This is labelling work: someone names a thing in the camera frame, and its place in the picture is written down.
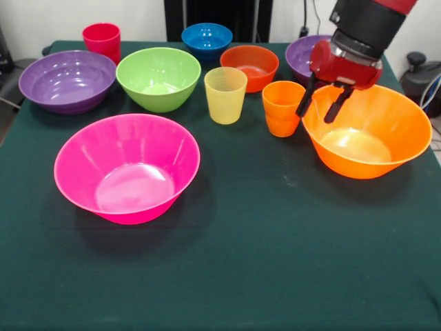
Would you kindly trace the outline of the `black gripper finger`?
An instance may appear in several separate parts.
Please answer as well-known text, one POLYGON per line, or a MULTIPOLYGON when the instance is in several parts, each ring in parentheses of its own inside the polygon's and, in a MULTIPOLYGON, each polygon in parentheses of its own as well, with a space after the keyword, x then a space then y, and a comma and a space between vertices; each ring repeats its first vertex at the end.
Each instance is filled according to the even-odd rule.
POLYGON ((325 92, 328 109, 324 116, 324 122, 333 123, 341 108, 344 106, 345 101, 353 94, 354 88, 344 83, 338 83, 336 86, 329 84, 325 86, 325 92), (337 97, 332 99, 331 92, 337 89, 340 89, 340 92, 337 97))
POLYGON ((309 109, 309 106, 312 101, 312 96, 316 90, 316 83, 318 79, 315 74, 311 74, 305 89, 305 93, 299 103, 299 106, 296 110, 296 115, 300 118, 303 118, 306 112, 309 109))

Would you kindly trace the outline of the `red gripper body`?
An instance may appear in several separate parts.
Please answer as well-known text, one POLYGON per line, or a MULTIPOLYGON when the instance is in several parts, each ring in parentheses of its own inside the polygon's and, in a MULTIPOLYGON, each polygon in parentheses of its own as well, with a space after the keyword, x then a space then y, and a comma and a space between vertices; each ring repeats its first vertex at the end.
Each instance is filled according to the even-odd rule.
POLYGON ((320 40, 312 49, 309 69, 319 81, 366 90, 379 80, 382 60, 364 59, 339 48, 330 40, 320 40))

